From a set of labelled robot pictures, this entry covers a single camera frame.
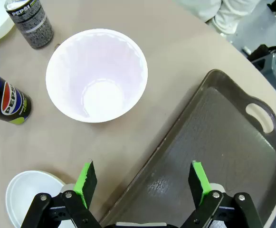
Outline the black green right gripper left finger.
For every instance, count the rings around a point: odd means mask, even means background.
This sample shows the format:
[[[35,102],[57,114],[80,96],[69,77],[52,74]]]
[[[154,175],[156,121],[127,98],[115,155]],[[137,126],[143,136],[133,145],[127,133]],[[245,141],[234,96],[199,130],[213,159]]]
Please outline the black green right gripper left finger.
[[[100,228],[89,210],[97,185],[92,161],[86,163],[69,190],[52,197],[41,192],[35,195],[21,225],[22,228],[58,228],[62,221],[70,220],[76,228]]]

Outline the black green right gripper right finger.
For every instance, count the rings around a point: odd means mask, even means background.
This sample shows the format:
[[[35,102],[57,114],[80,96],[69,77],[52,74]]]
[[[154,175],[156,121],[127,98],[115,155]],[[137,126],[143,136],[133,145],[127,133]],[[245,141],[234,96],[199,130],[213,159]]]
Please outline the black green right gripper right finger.
[[[228,228],[262,228],[263,224],[246,192],[233,197],[213,190],[201,162],[192,161],[188,183],[195,210],[183,223],[183,228],[208,228],[213,221],[223,221]]]

